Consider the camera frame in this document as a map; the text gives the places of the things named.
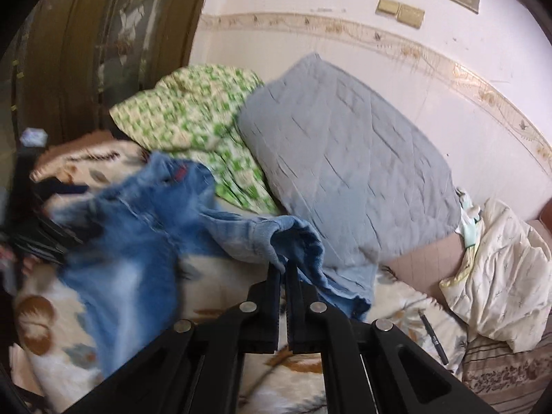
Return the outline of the striped floral mattress cover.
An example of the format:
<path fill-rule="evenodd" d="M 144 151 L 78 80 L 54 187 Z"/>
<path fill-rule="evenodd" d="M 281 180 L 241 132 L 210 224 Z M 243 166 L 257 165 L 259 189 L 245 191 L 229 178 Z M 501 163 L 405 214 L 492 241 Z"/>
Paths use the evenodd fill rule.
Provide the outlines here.
<path fill-rule="evenodd" d="M 467 347 L 463 383 L 498 413 L 529 413 L 551 381 L 551 324 L 529 352 L 481 335 Z"/>

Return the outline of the pink pillow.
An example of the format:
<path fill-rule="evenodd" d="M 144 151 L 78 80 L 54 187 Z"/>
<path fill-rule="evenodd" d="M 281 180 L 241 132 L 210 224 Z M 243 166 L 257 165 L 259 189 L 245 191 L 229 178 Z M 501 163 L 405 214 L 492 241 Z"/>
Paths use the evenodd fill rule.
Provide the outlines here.
<path fill-rule="evenodd" d="M 384 266 L 414 290 L 427 294 L 446 307 L 439 283 L 443 279 L 453 277 L 459 271 L 463 255 L 463 238 L 453 233 L 446 238 L 413 249 L 384 263 Z"/>

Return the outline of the black pen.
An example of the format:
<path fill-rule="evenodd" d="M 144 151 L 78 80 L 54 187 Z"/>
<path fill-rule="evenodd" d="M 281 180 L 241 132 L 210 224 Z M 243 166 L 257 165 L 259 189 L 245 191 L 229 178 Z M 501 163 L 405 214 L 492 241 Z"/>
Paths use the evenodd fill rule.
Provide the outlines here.
<path fill-rule="evenodd" d="M 449 364 L 449 359 L 445 353 L 445 350 L 443 348 L 443 345 L 441 344 L 440 340 L 438 339 L 438 336 L 436 335 L 435 331 L 433 330 L 432 325 L 430 324 L 430 321 L 428 320 L 427 316 L 422 310 L 418 311 L 418 315 L 427 331 L 427 334 L 430 336 L 431 342 L 434 345 L 434 348 L 444 366 L 447 366 Z"/>

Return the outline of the cream floral crumpled sheet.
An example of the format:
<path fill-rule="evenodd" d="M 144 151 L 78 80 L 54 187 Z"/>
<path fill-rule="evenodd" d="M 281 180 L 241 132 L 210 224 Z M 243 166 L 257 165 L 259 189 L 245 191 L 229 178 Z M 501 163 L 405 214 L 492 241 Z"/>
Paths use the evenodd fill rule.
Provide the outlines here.
<path fill-rule="evenodd" d="M 459 271 L 440 282 L 450 310 L 471 333 L 534 349 L 551 309 L 551 249 L 502 201 L 485 202 Z"/>

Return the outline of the cream leaf pattern blanket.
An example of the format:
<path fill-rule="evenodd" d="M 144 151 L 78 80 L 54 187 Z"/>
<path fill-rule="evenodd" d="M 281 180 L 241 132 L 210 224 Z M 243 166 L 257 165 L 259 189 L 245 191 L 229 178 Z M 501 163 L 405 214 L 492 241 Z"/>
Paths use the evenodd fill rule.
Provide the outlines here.
<path fill-rule="evenodd" d="M 32 166 L 32 179 L 58 178 L 99 191 L 145 165 L 147 155 L 131 141 L 97 131 L 51 148 Z M 265 277 L 263 267 L 222 257 L 191 256 L 184 262 L 184 316 L 195 323 L 210 321 L 242 300 L 248 288 Z M 388 267 L 377 271 L 375 299 L 368 320 L 392 321 L 427 353 L 436 350 L 418 315 L 427 316 L 443 344 L 454 376 L 462 375 L 467 332 L 439 302 L 399 280 Z M 39 265 L 16 300 L 22 345 L 12 352 L 17 385 L 42 395 L 46 409 L 61 413 L 102 380 L 96 344 L 88 334 L 85 308 L 77 294 L 56 277 L 50 265 Z M 242 413 L 323 413 L 326 411 L 322 362 L 316 355 L 294 355 L 281 337 L 272 355 L 245 360 L 239 390 Z"/>

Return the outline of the dark wooden headboard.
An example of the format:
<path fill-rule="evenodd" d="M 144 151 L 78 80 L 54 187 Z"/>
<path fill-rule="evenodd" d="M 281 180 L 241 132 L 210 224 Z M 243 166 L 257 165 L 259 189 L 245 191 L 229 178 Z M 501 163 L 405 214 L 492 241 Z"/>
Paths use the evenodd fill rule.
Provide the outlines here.
<path fill-rule="evenodd" d="M 204 0 L 1 0 L 1 146 L 59 144 L 189 62 Z"/>

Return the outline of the brass wall switch plate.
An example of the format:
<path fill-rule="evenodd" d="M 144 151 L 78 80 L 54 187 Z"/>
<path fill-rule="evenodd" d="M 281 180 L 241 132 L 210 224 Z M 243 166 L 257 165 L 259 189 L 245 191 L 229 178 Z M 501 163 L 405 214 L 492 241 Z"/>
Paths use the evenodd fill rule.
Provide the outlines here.
<path fill-rule="evenodd" d="M 376 12 L 386 16 L 396 17 L 401 4 L 395 0 L 379 0 Z"/>

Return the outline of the green patterned cloth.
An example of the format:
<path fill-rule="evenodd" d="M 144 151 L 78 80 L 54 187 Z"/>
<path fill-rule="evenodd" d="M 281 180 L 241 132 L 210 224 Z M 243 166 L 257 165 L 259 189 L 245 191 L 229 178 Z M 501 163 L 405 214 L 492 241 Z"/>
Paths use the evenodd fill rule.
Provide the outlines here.
<path fill-rule="evenodd" d="M 262 85 L 248 69 L 193 65 L 113 106 L 109 115 L 142 148 L 206 166 L 213 174 L 216 195 L 227 203 L 277 214 L 264 173 L 238 129 L 242 106 Z"/>

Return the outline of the blue denim jeans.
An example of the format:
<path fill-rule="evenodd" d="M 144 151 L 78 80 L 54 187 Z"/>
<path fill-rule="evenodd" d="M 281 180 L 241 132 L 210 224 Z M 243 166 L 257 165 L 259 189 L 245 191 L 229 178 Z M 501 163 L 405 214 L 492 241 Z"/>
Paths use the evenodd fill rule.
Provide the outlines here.
<path fill-rule="evenodd" d="M 324 246 L 306 220 L 244 217 L 223 210 L 206 166 L 164 153 L 126 180 L 52 213 L 83 243 L 67 252 L 61 281 L 75 290 L 96 342 L 101 372 L 110 376 L 177 319 L 177 267 L 188 255 L 228 256 L 300 277 L 351 319 L 371 307 L 323 270 Z"/>

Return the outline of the grey quilted pillow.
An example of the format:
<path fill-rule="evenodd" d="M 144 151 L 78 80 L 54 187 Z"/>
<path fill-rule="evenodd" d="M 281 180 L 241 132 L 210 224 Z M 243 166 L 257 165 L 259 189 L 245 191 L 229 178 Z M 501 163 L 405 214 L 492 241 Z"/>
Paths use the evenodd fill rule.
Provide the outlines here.
<path fill-rule="evenodd" d="M 459 225 L 452 173 L 437 148 L 318 55 L 255 90 L 238 126 L 274 196 L 318 231 L 329 268 L 385 262 Z"/>

